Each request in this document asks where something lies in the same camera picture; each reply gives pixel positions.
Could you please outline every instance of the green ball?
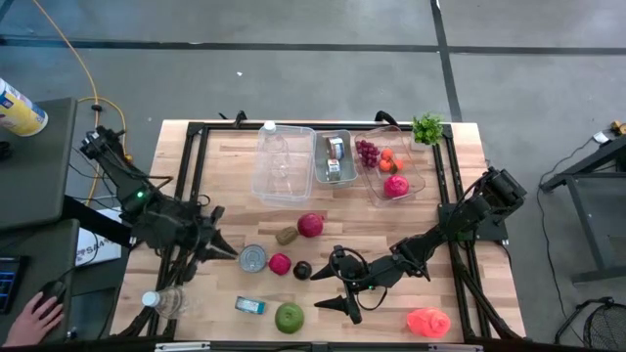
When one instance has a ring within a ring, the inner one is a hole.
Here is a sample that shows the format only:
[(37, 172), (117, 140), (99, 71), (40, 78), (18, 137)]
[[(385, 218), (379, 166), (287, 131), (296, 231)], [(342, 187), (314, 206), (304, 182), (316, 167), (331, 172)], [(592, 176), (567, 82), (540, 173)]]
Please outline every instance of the green ball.
[(283, 303), (274, 316), (276, 328), (283, 333), (294, 333), (304, 325), (304, 312), (295, 303)]

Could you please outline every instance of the pink toy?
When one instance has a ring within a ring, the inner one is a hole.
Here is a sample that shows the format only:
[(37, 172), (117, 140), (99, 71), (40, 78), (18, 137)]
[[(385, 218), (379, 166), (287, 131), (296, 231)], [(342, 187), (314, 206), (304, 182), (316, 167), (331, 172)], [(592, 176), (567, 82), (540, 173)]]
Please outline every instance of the pink toy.
[(450, 318), (437, 308), (422, 308), (407, 315), (407, 324), (415, 335), (441, 338), (450, 329)]
[(409, 192), (409, 181), (400, 175), (393, 175), (384, 181), (384, 195), (389, 198), (402, 197)]
[(284, 275), (290, 271), (291, 259), (283, 253), (276, 253), (272, 255), (269, 267), (274, 273)]

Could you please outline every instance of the wooden table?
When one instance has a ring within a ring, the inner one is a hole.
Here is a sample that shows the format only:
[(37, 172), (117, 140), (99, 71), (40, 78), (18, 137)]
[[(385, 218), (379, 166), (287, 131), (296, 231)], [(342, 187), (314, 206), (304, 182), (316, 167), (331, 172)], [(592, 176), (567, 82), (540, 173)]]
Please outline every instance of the wooden table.
[[(185, 141), (187, 120), (165, 120), (162, 124), (151, 174), (178, 174)], [(474, 123), (453, 123), (455, 147), (461, 176), (470, 185), (485, 170), (485, 159)], [(323, 189), (314, 180), (311, 199), (306, 208), (273, 208), (265, 206), (250, 192), (250, 177), (255, 162), (256, 131), (211, 131), (205, 157), (200, 194), (211, 197), (211, 205), (223, 205), (226, 213), (219, 222), (226, 241), (241, 251), (245, 245), (260, 244), (268, 257), (276, 252), (288, 255), (292, 262), (306, 260), (313, 272), (328, 263), (335, 244), (360, 251), (367, 260), (389, 253), (397, 241), (424, 233), (437, 223), (440, 203), (438, 184), (431, 151), (414, 152), (412, 159), (426, 186), (415, 198), (387, 208), (373, 207), (359, 178), (353, 187), (341, 190)], [(196, 155), (198, 141), (192, 155)], [(451, 180), (449, 160), (442, 145), (447, 180)], [(189, 193), (195, 160), (192, 158), (185, 194)], [(163, 188), (173, 195), (174, 185)], [(454, 199), (454, 190), (448, 190)], [(326, 217), (324, 234), (315, 239), (298, 238), (280, 246), (274, 236), (310, 210)], [(490, 242), (476, 244), (479, 271), (485, 294), (517, 333), (524, 335), (514, 281), (509, 261), (502, 248)], [(126, 328), (142, 308), (141, 296), (155, 288), (159, 258), (146, 247), (132, 252), (112, 323), (112, 333)], [(455, 295), (450, 256), (440, 246), (428, 261), (432, 281), (404, 277), (388, 292), (382, 306), (374, 312), (363, 311), (363, 323), (353, 325), (343, 313), (313, 306), (317, 301), (343, 294), (339, 279), (301, 282), (291, 273), (279, 277), (269, 269), (257, 274), (245, 273), (238, 261), (210, 261), (200, 265), (196, 277), (186, 285), (201, 301), (192, 317), (179, 321), (177, 339), (203, 340), (326, 340), (372, 342), (432, 341), (412, 335), (406, 327), (406, 315), (422, 307), (438, 307), (452, 320), (449, 333), (441, 341), (463, 340)], [(382, 290), (363, 292), (361, 301), (374, 306)], [(267, 303), (262, 316), (234, 308), (236, 297), (260, 299)], [(274, 326), (274, 313), (283, 302), (296, 302), (305, 313), (305, 325), (295, 334), (283, 334)], [(472, 327), (479, 333), (475, 302), (468, 299)]]

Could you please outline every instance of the water bottle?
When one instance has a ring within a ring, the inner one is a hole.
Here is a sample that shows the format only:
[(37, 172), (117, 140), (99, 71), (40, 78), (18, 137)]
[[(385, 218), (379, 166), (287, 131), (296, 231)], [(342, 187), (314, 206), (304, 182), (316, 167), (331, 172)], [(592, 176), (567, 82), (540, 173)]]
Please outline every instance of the water bottle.
[(265, 130), (263, 151), (269, 157), (270, 173), (274, 177), (285, 178), (289, 174), (289, 145), (285, 138), (277, 132), (274, 121), (266, 121), (263, 124), (263, 129)]
[(155, 308), (165, 319), (178, 319), (192, 309), (189, 297), (182, 286), (172, 286), (160, 291), (144, 293), (141, 302)]

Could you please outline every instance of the human hand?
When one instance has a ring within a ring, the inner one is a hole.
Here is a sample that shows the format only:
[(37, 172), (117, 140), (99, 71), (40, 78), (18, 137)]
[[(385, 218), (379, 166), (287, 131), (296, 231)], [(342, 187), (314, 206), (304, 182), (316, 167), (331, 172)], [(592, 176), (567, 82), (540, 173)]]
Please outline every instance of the human hand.
[(50, 314), (40, 319), (48, 308), (57, 303), (56, 297), (48, 299), (41, 307), (33, 312), (35, 304), (37, 304), (42, 296), (43, 293), (39, 292), (26, 303), (22, 312), (11, 325), (11, 329), (7, 335), (7, 341), (4, 343), (3, 347), (35, 345), (43, 339), (48, 331), (61, 322), (64, 316), (61, 314), (63, 304), (57, 305)]

